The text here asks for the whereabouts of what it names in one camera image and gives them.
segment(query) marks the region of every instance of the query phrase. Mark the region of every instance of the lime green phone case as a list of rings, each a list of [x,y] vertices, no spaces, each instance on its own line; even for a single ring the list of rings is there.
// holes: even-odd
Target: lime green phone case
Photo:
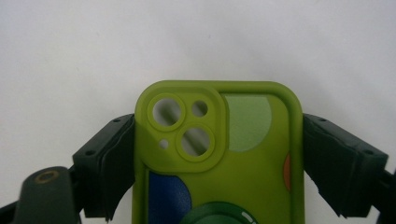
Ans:
[[[133,223],[304,223],[303,114],[274,82],[162,81],[135,108]]]

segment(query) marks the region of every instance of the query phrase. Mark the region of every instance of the white wall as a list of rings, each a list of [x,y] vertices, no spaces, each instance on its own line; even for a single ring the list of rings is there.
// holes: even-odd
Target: white wall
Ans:
[[[0,2],[0,206],[162,79],[273,80],[396,167],[394,1]],[[306,177],[306,224],[338,218]],[[129,223],[131,193],[113,223]],[[102,219],[83,223],[105,223]]]

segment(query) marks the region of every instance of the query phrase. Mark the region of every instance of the phone case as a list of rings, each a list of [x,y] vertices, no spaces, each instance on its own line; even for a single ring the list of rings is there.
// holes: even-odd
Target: phone case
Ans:
[[[135,108],[133,223],[304,223],[303,114],[275,82],[162,81]]]

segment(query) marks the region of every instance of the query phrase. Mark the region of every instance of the white background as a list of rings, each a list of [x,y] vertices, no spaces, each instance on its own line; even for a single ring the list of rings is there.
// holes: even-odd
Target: white background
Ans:
[[[395,1],[0,2],[0,206],[162,79],[272,80],[396,167]],[[305,177],[306,224],[337,217]],[[131,192],[113,223],[130,223]],[[83,223],[105,223],[83,219]]]

